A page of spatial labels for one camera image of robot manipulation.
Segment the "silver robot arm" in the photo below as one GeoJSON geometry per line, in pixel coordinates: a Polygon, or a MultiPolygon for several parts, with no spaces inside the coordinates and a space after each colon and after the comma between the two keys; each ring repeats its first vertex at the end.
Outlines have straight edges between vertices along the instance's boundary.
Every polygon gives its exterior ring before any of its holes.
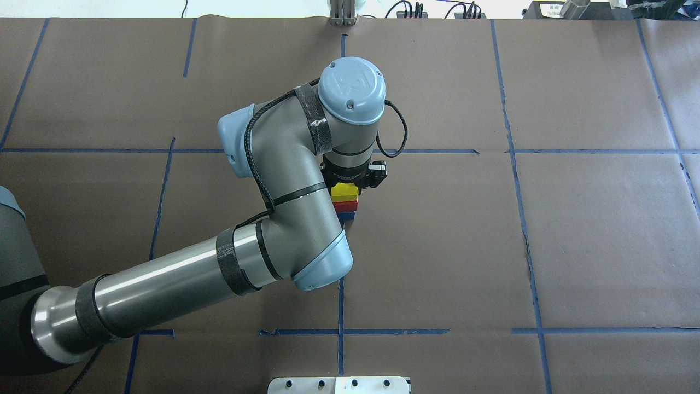
{"type": "Polygon", "coordinates": [[[78,288],[51,286],[27,217],[2,188],[2,375],[54,372],[95,349],[233,296],[291,279],[313,290],[353,266],[330,196],[338,183],[376,187],[383,73],[361,57],[332,61],[317,80],[221,117],[217,130],[239,178],[265,210],[217,237],[78,288]]]}

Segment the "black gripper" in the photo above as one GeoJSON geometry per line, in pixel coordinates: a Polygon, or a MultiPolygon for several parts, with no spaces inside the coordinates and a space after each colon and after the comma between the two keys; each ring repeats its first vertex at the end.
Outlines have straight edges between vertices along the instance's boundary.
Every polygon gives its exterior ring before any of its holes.
{"type": "Polygon", "coordinates": [[[364,164],[355,167],[341,167],[327,157],[323,157],[320,171],[329,190],[338,183],[354,184],[359,190],[374,189],[380,186],[388,176],[385,160],[368,159],[364,164]]]}

